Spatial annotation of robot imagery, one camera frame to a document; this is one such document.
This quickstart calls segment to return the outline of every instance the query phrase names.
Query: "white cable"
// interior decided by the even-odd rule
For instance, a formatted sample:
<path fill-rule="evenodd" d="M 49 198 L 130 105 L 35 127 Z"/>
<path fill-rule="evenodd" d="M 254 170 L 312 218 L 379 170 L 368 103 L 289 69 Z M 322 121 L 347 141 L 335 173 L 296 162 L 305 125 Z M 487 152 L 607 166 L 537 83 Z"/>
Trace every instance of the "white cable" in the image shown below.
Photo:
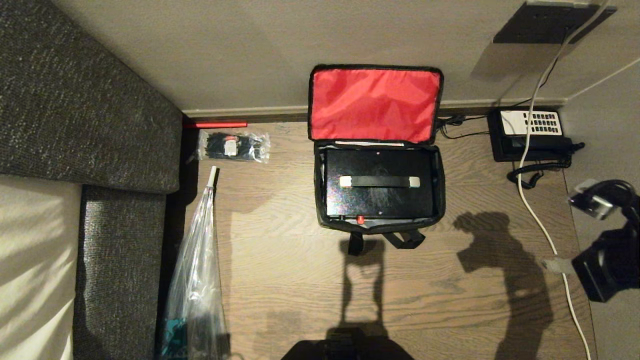
<path fill-rule="evenodd" d="M 571 40 L 576 35 L 578 35 L 580 32 L 582 32 L 582 30 L 584 30 L 584 28 L 586 28 L 592 22 L 594 22 L 600 16 L 600 14 L 607 8 L 607 5 L 609 5 L 609 0 L 604 1 L 602 3 L 602 5 L 600 5 L 598 11 L 596 11 L 593 14 L 593 16 L 591 16 L 591 18 L 589 18 L 589 20 L 587 20 L 587 22 L 585 22 L 581 27 L 576 29 L 573 33 L 571 33 L 571 35 L 569 35 L 564 40 L 564 42 L 562 43 L 562 45 L 558 49 L 558 52 L 554 56 L 554 58 L 551 59 L 551 62 L 549 63 L 547 68 L 542 72 L 542 74 L 540 74 L 540 78 L 539 78 L 538 82 L 536 83 L 536 89 L 534 90 L 533 95 L 531 96 L 531 104 L 529 105 L 529 114 L 527 115 L 527 118 L 529 119 L 529 121 L 527 122 L 527 140 L 526 140 L 526 143 L 525 143 L 524 152 L 522 153 L 522 158 L 520 158 L 520 165 L 518 166 L 518 168 L 522 168 L 524 166 L 524 160 L 526 159 L 527 153 L 529 152 L 529 143 L 531 141 L 531 124 L 533 123 L 533 121 L 531 121 L 532 114 L 533 114 L 533 106 L 534 106 L 534 103 L 536 102 L 536 96 L 538 96 L 538 90 L 540 89 L 540 85 L 542 84 L 542 82 L 544 81 L 545 77 L 547 76 L 547 74 L 549 73 L 551 68 L 553 67 L 554 62 L 556 62 L 556 60 L 560 57 L 560 54 L 565 49 L 567 44 L 569 44 L 571 42 Z M 538 223 L 538 226 L 540 226 L 540 229 L 542 229 L 542 232 L 545 234 L 545 237 L 547 238 L 547 241 L 549 242 L 549 245 L 551 245 L 551 250 L 553 250 L 554 255 L 558 255 L 558 251 L 556 250 L 556 245 L 554 244 L 554 241 L 551 240 L 551 236 L 549 236 L 549 233 L 547 232 L 547 228 L 545 228 L 545 226 L 542 224 L 540 219 L 538 219 L 538 216 L 533 211 L 533 209 L 531 209 L 529 203 L 527 202 L 527 199 L 524 196 L 524 192 L 522 191 L 522 174 L 518 174 L 518 193 L 520 194 L 520 198 L 522 199 L 522 202 L 524 203 L 524 206 L 527 208 L 527 210 L 529 210 L 529 213 L 531 214 L 533 219 L 535 219 L 536 223 Z M 587 353 L 587 359 L 591 360 L 591 353 L 589 352 L 589 345 L 587 344 L 587 339 L 584 337 L 584 333 L 582 332 L 582 327 L 580 327 L 580 323 L 578 322 L 578 318 L 575 316 L 575 311 L 573 310 L 573 302 L 571 301 L 571 295 L 569 293 L 569 283 L 566 280 L 566 275 L 564 273 L 562 274 L 562 278 L 563 278 L 563 282 L 564 282 L 564 291 L 566 292 L 566 301 L 567 301 L 567 303 L 569 303 L 569 311 L 571 312 L 571 317 L 573 318 L 573 322 L 575 323 L 575 327 L 578 329 L 578 333 L 580 334 L 580 338 L 582 339 L 582 344 L 584 345 L 584 351 Z"/>

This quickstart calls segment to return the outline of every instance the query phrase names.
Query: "red lining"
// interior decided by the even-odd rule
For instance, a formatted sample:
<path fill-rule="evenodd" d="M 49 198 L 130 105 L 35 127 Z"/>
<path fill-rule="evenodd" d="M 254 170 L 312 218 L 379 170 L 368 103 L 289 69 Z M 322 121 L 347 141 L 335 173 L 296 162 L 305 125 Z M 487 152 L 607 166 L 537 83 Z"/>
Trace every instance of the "red lining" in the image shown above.
<path fill-rule="evenodd" d="M 327 69 L 313 78 L 311 138 L 431 138 L 440 74 L 419 70 Z"/>

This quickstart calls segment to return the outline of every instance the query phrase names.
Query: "red rod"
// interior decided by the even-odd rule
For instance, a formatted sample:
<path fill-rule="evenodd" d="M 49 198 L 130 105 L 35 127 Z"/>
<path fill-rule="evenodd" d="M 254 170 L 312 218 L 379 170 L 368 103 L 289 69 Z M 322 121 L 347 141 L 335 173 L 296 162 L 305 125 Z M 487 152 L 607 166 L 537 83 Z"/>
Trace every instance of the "red rod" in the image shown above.
<path fill-rule="evenodd" d="M 224 127 L 246 127 L 246 121 L 238 122 L 185 122 L 184 129 L 221 129 Z"/>

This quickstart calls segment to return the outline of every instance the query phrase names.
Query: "wooden floor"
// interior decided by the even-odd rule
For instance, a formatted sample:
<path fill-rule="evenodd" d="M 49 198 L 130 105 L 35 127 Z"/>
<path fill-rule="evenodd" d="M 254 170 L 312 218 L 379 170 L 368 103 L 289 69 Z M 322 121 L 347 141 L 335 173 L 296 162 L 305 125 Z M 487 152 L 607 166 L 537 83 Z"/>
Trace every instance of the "wooden floor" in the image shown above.
<path fill-rule="evenodd" d="M 347 234 L 318 226 L 306 123 L 249 130 L 269 133 L 267 165 L 205 160 L 198 180 L 201 192 L 220 167 L 216 225 L 234 359 L 281 359 L 298 341 L 324 339 L 341 321 L 344 277 L 345 321 L 379 325 L 381 308 L 384 331 L 414 359 L 586 358 L 562 278 L 540 265 L 551 248 L 505 177 L 512 164 L 493 161 L 488 135 L 438 134 L 447 211 L 422 230 L 419 248 L 369 236 L 373 250 L 354 259 L 343 253 Z M 473 120 L 449 135 L 481 130 L 486 121 Z M 547 172 L 525 192 L 560 255 L 577 255 L 563 173 Z M 595 359 L 587 298 L 574 275 L 569 285 Z"/>

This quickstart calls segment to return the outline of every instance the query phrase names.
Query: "open lid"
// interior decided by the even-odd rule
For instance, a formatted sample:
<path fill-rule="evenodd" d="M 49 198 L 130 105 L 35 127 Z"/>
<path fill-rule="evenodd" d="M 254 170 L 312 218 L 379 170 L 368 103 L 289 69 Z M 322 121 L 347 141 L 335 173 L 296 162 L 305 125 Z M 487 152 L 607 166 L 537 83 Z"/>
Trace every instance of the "open lid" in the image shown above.
<path fill-rule="evenodd" d="M 443 80 L 432 67 L 318 65 L 309 138 L 432 143 Z"/>

